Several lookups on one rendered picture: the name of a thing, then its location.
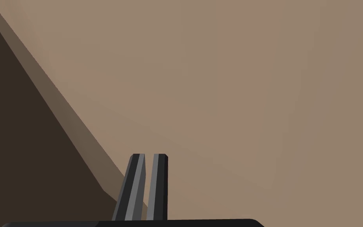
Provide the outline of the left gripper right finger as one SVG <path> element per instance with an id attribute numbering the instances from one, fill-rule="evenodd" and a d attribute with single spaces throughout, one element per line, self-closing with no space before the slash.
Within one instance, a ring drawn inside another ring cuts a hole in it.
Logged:
<path id="1" fill-rule="evenodd" d="M 168 219 L 168 156 L 154 154 L 147 220 Z"/>

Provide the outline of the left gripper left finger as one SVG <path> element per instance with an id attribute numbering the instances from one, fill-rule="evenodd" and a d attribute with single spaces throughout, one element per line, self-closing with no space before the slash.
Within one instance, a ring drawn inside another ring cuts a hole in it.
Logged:
<path id="1" fill-rule="evenodd" d="M 141 220 L 146 179 L 144 154 L 130 157 L 113 214 L 113 221 Z"/>

